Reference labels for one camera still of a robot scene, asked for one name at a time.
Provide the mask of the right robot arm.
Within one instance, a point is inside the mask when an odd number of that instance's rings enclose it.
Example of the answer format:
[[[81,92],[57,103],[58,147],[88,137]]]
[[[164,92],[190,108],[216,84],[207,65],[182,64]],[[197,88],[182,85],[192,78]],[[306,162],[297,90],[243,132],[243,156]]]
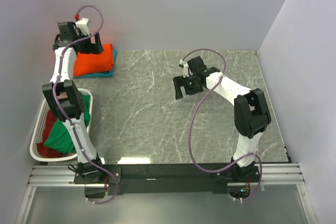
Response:
[[[254,168],[258,142],[271,123],[269,107],[262,89],[244,87],[226,77],[215,67],[207,67],[198,56],[189,61],[180,60],[183,74],[173,78],[175,98],[203,92],[215,92],[234,107],[234,124],[238,142],[232,161],[217,174],[228,173],[233,180],[241,182],[256,172]]]

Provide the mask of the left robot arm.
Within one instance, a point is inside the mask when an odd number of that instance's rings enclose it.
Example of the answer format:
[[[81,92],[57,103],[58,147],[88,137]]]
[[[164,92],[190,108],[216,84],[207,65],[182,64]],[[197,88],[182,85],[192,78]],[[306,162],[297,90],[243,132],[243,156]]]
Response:
[[[75,176],[99,183],[105,170],[85,125],[85,103],[73,82],[77,54],[100,54],[103,46],[98,32],[90,33],[89,20],[58,23],[59,34],[53,50],[56,56],[53,76],[43,85],[43,94],[53,115],[65,126],[77,152],[77,166],[69,166]]]

